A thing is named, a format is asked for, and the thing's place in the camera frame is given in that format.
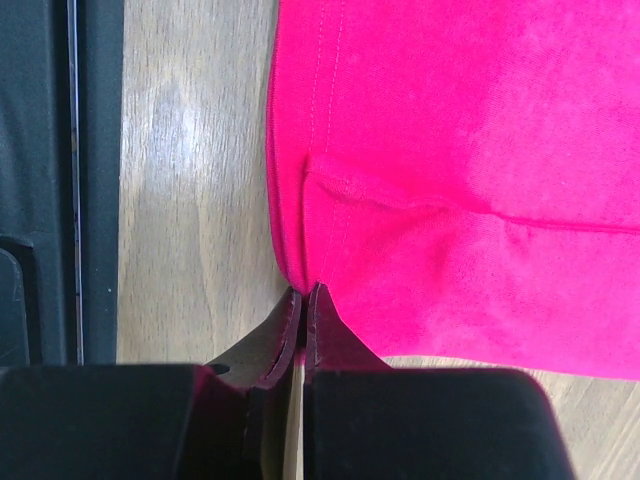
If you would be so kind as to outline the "red t shirt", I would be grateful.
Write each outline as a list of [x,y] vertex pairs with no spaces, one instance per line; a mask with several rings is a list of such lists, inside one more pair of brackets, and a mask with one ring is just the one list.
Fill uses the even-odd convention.
[[273,245],[376,354],[639,376],[639,5],[283,1]]

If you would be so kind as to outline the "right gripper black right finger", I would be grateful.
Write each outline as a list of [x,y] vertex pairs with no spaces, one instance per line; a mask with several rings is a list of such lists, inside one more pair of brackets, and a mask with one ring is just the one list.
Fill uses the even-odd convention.
[[328,288],[306,312],[308,479],[569,479],[541,386],[504,368],[394,368],[342,322]]

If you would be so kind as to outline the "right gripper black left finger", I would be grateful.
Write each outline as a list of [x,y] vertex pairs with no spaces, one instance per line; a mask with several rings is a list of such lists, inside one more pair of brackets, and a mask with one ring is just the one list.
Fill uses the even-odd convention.
[[5,479],[280,479],[301,317],[287,290],[214,361],[5,368]]

